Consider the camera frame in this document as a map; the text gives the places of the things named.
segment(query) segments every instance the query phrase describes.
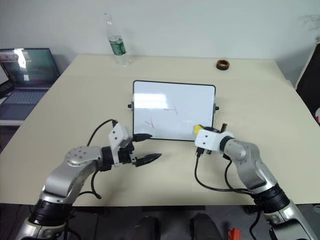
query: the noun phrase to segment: white wall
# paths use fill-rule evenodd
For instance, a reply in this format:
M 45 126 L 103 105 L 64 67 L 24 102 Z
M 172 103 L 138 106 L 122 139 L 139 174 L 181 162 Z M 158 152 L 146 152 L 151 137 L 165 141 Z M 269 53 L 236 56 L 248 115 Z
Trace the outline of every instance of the white wall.
M 0 0 L 0 48 L 49 47 L 62 70 L 111 54 L 105 12 L 131 54 L 276 59 L 292 82 L 320 35 L 319 0 Z

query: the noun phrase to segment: gray floor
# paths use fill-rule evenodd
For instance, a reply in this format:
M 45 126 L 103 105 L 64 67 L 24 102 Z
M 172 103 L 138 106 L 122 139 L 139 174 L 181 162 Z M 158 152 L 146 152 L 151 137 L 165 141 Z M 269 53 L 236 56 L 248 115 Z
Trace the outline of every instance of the gray floor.
M 8 234 L 16 219 L 19 205 L 1 204 L 0 239 L 8 239 Z M 314 211 L 311 204 L 298 206 L 303 215 L 320 238 L 320 213 Z M 251 240 L 249 227 L 255 220 L 255 215 L 247 215 L 243 206 L 202 206 L 196 209 L 150 209 L 144 207 L 105 207 L 104 214 L 96 215 L 90 212 L 80 212 L 78 208 L 75 218 L 70 220 L 70 227 L 77 231 L 82 240 L 92 240 L 97 218 L 99 218 L 97 240 L 129 240 L 135 224 L 145 216 L 154 216 L 161 221 L 161 240 L 190 240 L 189 219 L 197 213 L 206 213 L 216 223 L 225 240 L 228 231 L 238 228 L 242 233 L 242 240 Z M 16 225 L 9 240 L 17 235 L 20 226 L 29 215 L 29 206 L 22 205 L 17 214 Z M 269 240 L 269 225 L 262 217 L 253 230 L 259 240 Z

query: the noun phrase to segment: green bottle label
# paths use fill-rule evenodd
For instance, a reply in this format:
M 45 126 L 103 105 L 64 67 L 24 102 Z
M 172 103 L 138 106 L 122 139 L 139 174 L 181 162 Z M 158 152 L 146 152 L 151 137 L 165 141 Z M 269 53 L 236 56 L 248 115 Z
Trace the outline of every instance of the green bottle label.
M 114 55 L 120 56 L 126 53 L 126 48 L 122 38 L 116 41 L 109 41 Z

